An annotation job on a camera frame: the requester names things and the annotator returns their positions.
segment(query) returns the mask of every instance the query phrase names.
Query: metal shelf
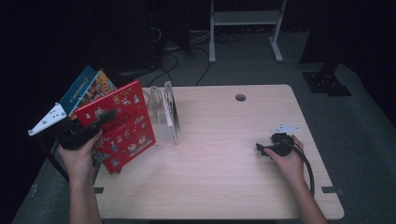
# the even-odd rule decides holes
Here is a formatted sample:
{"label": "metal shelf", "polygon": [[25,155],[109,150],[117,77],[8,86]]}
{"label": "metal shelf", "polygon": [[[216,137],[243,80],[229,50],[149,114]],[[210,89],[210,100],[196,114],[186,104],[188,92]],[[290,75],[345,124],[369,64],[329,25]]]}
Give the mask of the metal shelf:
{"label": "metal shelf", "polygon": [[278,10],[215,12],[214,25],[276,24]]}
{"label": "metal shelf", "polygon": [[216,62],[215,52],[215,26],[219,25],[262,25],[274,24],[276,26],[274,36],[269,37],[271,48],[276,57],[276,61],[283,62],[282,54],[277,46],[277,36],[282,23],[287,0],[282,0],[280,10],[267,11],[217,11],[214,10],[214,0],[210,8],[210,41],[209,41],[209,62]]}

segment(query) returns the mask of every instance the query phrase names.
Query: hole in table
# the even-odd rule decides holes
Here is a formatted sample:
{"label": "hole in table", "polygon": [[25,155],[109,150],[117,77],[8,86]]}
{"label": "hole in table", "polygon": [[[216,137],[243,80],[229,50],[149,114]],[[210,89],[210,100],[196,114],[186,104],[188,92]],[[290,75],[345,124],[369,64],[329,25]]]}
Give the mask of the hole in table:
{"label": "hole in table", "polygon": [[247,97],[244,94],[236,94],[235,99],[239,102],[243,102],[243,101],[246,101]]}

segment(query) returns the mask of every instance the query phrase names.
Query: black object in hand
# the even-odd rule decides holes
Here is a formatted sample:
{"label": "black object in hand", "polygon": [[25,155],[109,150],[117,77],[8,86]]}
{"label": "black object in hand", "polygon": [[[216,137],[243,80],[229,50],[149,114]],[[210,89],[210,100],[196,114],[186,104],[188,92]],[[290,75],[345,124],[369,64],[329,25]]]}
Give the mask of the black object in hand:
{"label": "black object in hand", "polygon": [[[285,157],[292,151],[294,141],[290,135],[287,135],[286,133],[274,133],[271,136],[271,140],[273,141],[274,145],[269,146],[268,148],[273,150],[277,155]],[[258,143],[256,143],[256,147],[262,156],[268,156],[268,154],[264,151],[266,147]]]}
{"label": "black object in hand", "polygon": [[56,134],[56,140],[64,149],[78,150],[88,140],[99,133],[101,127],[116,117],[115,110],[109,110],[99,115],[96,121],[87,127],[82,127],[77,119],[69,117],[62,120],[62,131]]}

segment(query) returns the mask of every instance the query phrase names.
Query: book cover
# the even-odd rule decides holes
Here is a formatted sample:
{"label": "book cover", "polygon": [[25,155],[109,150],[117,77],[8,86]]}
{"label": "book cover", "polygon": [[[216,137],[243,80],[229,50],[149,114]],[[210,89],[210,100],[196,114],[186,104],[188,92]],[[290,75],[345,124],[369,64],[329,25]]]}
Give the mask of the book cover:
{"label": "book cover", "polygon": [[87,126],[111,109],[116,117],[102,127],[102,137],[95,146],[104,166],[113,174],[156,140],[138,80],[77,108],[75,113],[81,125]]}
{"label": "book cover", "polygon": [[103,70],[95,71],[89,65],[77,77],[59,102],[64,112],[75,119],[74,111],[116,89]]}

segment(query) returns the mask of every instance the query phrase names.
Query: black device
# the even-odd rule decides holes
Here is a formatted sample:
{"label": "black device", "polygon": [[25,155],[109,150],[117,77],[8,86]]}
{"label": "black device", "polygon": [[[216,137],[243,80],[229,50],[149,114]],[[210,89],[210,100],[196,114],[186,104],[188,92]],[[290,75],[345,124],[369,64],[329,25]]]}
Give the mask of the black device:
{"label": "black device", "polygon": [[88,140],[99,133],[101,127],[116,117],[114,109],[108,110],[99,115],[97,120],[87,127],[82,127],[78,119],[69,117],[61,120],[62,130],[55,134],[56,140],[64,149],[78,150]]}
{"label": "black device", "polygon": [[[294,145],[294,141],[291,138],[291,136],[287,135],[286,133],[274,133],[271,136],[271,140],[273,141],[274,145],[269,146],[271,150],[273,150],[277,155],[281,157],[285,157],[290,154],[292,151],[292,147]],[[266,147],[256,144],[257,149],[260,151],[262,156],[268,156],[267,153],[265,153],[264,149]]]}
{"label": "black device", "polygon": [[[268,148],[273,150],[277,155],[281,157],[289,155],[292,150],[297,152],[297,154],[301,157],[306,165],[309,174],[310,190],[312,195],[315,195],[314,175],[312,173],[311,164],[306,158],[303,150],[299,146],[294,144],[293,138],[286,133],[274,133],[271,136],[271,140],[273,141],[274,145],[269,146]],[[256,143],[256,148],[260,151],[262,156],[268,156],[268,154],[264,151],[264,149],[266,148],[265,146]]]}

